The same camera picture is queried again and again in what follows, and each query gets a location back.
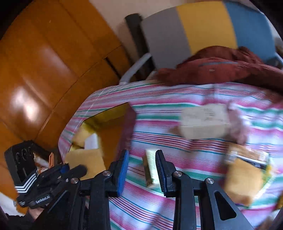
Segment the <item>gray panel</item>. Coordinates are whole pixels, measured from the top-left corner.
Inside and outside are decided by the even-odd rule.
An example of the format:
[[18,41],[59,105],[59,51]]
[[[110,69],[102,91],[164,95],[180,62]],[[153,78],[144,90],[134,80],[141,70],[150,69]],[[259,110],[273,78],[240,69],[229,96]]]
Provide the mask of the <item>gray panel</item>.
[[145,18],[141,26],[157,69],[175,68],[191,56],[187,37],[175,7]]

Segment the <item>person's hand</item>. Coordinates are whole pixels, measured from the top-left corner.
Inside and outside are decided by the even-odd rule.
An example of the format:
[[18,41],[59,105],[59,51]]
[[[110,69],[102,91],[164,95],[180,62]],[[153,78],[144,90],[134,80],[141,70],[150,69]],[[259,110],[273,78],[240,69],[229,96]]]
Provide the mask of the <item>person's hand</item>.
[[44,208],[35,208],[35,209],[29,208],[29,213],[33,217],[33,219],[36,220],[43,210]]

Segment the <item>chair backrest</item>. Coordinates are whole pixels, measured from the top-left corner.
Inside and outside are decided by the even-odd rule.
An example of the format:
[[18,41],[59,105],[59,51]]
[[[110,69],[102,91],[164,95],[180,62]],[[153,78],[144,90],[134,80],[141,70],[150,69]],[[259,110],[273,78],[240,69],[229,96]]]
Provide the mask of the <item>chair backrest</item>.
[[275,45],[261,12],[231,1],[188,3],[155,13],[141,22],[155,67],[174,68],[208,46],[245,46],[264,62]]

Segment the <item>metal screw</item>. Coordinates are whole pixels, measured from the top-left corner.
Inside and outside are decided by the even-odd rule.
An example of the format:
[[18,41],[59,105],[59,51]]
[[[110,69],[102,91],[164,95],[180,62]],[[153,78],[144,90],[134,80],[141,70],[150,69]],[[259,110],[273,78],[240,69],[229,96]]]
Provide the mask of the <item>metal screw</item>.
[[76,177],[74,177],[74,178],[71,179],[71,183],[72,183],[72,184],[76,184],[76,183],[78,183],[78,182],[79,182],[79,179],[76,178]]
[[110,176],[110,175],[111,175],[111,172],[108,171],[108,170],[105,170],[102,174],[103,174],[104,176]]
[[207,179],[206,179],[206,182],[207,182],[208,184],[213,184],[213,183],[214,183],[214,180],[213,180],[212,178],[207,178]]
[[175,172],[173,172],[173,175],[174,176],[182,176],[183,173],[181,171],[175,171]]

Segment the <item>wooden cabinet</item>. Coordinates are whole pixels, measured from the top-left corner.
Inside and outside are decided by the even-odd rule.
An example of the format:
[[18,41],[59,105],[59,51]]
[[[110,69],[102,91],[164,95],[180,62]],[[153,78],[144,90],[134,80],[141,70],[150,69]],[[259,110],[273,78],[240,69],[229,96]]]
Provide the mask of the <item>wooden cabinet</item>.
[[[47,150],[57,147],[81,103],[118,84],[129,67],[120,41],[88,0],[30,3],[0,40],[3,174],[6,149],[29,139]],[[13,190],[11,180],[0,184],[5,194]]]

